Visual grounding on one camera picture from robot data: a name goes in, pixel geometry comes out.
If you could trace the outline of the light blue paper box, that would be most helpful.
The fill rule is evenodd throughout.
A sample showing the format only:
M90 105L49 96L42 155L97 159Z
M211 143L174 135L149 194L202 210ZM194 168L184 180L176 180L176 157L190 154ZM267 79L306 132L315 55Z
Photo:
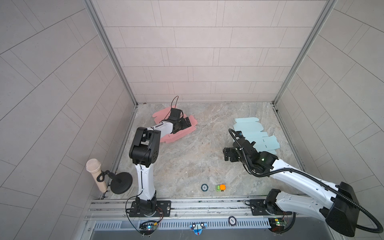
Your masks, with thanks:
M264 127L256 117L235 119L234 130L241 131L243 136L250 143L255 142L254 148L258 152L269 152L276 155L280 148L276 136L269 136Z

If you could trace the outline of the pink paper box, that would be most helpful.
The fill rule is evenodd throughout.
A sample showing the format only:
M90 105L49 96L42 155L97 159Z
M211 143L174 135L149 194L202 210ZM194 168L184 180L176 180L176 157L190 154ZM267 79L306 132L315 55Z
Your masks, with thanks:
M168 107L152 115L155 119L155 130L161 131L163 143L172 143L196 130L198 121L193 117L187 117L176 106Z

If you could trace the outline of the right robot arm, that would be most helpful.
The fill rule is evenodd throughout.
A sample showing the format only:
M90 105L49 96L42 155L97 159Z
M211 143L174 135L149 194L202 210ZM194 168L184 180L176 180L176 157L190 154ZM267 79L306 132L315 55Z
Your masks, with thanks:
M331 229L346 237L356 230L381 234L382 224L363 208L352 186L345 182L334 184L298 170L276 155L258 152L245 139L223 149L225 161L240 162L257 178L272 177L304 193L291 195L279 189L270 190L264 208L272 215L291 212L324 221Z

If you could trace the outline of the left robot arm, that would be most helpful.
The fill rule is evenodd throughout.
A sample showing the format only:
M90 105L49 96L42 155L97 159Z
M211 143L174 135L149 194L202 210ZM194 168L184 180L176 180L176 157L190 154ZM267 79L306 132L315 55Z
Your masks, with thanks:
M170 117L158 124L136 130L129 157L137 170L138 194L133 202L133 212L152 216L156 212L157 197L154 184L154 166L159 151L161 138L176 134L191 127L189 117Z

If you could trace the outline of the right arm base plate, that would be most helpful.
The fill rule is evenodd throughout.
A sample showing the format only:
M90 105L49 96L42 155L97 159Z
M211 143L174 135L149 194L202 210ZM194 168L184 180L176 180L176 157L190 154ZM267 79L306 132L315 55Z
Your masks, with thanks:
M251 208L253 216L282 216L284 214L291 216L293 214L292 212L282 211L275 202L264 199L247 200L244 204Z

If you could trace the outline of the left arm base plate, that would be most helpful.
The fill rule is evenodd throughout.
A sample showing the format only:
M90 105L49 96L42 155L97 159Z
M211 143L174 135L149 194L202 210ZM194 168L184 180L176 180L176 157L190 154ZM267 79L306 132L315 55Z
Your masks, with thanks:
M171 211L171 201L134 201L130 208L127 208L129 217L169 217Z

